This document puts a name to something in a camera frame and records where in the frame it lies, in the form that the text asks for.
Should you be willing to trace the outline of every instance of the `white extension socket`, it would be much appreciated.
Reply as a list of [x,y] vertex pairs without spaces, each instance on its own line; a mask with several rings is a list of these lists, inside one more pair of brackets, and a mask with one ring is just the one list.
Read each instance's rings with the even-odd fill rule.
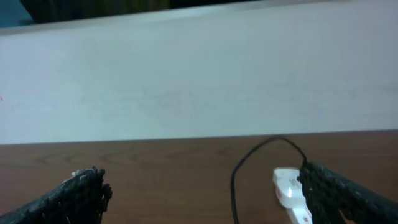
[[293,167],[274,169],[273,181],[280,204],[287,209],[293,224],[312,224],[311,212],[305,204],[302,184],[297,180],[300,171]]

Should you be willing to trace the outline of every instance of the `white object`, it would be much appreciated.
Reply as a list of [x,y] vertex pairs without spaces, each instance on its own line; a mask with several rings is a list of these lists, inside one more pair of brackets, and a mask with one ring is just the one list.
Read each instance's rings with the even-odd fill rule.
[[293,224],[311,224],[311,213],[305,204],[302,184],[297,180],[300,171],[291,167],[274,169],[273,181],[280,204],[287,209]]
[[328,1],[0,30],[0,144],[397,129],[397,10]]

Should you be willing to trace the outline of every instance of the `curved black cable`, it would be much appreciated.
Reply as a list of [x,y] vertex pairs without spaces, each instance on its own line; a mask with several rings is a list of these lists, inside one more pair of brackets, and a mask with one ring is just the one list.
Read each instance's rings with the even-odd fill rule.
[[232,206],[232,216],[234,218],[234,223],[235,224],[239,224],[239,219],[238,219],[238,214],[236,212],[236,201],[235,201],[235,175],[238,171],[238,169],[243,165],[244,161],[251,156],[251,154],[255,153],[257,150],[259,150],[262,146],[265,146],[266,144],[276,141],[276,140],[281,140],[281,141],[285,141],[287,143],[289,143],[293,148],[295,148],[296,150],[298,150],[298,152],[301,154],[301,156],[303,157],[303,164],[305,164],[307,162],[307,157],[305,156],[304,152],[301,150],[300,147],[298,147],[296,144],[294,144],[292,141],[290,141],[287,138],[281,137],[281,136],[273,136],[270,137],[268,139],[266,139],[265,141],[263,141],[262,143],[258,144],[256,147],[254,147],[253,149],[251,149],[244,157],[243,159],[241,159],[241,161],[236,165],[234,171],[232,172],[232,176],[231,176],[231,206]]

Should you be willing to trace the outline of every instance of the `wire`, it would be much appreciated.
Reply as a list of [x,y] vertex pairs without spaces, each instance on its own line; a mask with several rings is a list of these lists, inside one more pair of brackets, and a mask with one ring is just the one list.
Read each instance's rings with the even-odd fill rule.
[[258,144],[256,147],[254,147],[253,149],[251,149],[244,157],[243,159],[241,159],[241,161],[236,165],[234,171],[232,172],[231,175],[231,206],[232,206],[232,216],[234,218],[234,223],[235,224],[239,224],[239,219],[238,219],[238,213],[236,212],[236,201],[235,201],[235,175],[237,173],[237,171],[239,170],[239,168],[243,165],[244,161],[251,156],[251,154],[255,153],[257,150],[259,150],[262,146],[265,146],[268,143],[271,143],[273,141],[285,141],[287,143],[289,143],[293,148],[295,148],[296,150],[298,150],[298,152],[301,154],[301,156],[303,157],[303,163],[307,163],[307,157],[305,156],[304,152],[301,150],[300,147],[298,147],[296,144],[294,144],[292,141],[290,141],[287,138],[281,137],[281,136],[273,136],[270,137],[268,139],[266,139],[265,141],[263,141],[262,143]]

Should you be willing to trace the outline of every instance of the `wooden table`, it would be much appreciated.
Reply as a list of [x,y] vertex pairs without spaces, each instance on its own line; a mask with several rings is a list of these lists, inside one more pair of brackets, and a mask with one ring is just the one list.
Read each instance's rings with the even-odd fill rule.
[[[266,136],[0,146],[0,213],[58,186],[70,172],[96,165],[113,189],[103,223],[232,223],[229,178]],[[398,200],[398,131],[289,136],[308,158]],[[242,224],[289,223],[272,170],[300,165],[283,142],[254,154],[236,177]]]

